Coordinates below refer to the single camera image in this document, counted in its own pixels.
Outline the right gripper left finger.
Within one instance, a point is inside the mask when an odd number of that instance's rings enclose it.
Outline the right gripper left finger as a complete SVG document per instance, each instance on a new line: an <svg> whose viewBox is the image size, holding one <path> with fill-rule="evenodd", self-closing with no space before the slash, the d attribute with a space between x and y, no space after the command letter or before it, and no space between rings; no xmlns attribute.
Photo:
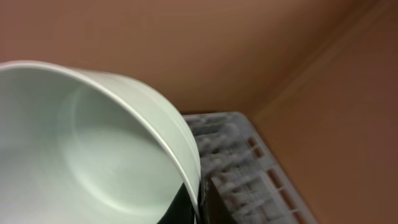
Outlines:
<svg viewBox="0 0 398 224"><path fill-rule="evenodd" d="M179 188L164 216L158 224L194 224L195 212L184 184Z"/></svg>

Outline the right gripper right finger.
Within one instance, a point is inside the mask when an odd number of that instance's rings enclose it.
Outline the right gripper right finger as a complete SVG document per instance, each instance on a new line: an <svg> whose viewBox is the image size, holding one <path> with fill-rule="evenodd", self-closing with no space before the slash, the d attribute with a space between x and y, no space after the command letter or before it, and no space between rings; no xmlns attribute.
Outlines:
<svg viewBox="0 0 398 224"><path fill-rule="evenodd" d="M220 193L210 178L201 180L200 223L236 224L229 213Z"/></svg>

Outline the green bowl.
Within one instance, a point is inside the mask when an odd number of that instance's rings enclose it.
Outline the green bowl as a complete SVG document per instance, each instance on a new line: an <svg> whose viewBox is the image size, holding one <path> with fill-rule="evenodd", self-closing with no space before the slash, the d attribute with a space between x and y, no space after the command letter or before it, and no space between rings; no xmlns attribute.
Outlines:
<svg viewBox="0 0 398 224"><path fill-rule="evenodd" d="M182 184L199 216L200 181L190 128L145 83L1 64L2 223L158 223Z"/></svg>

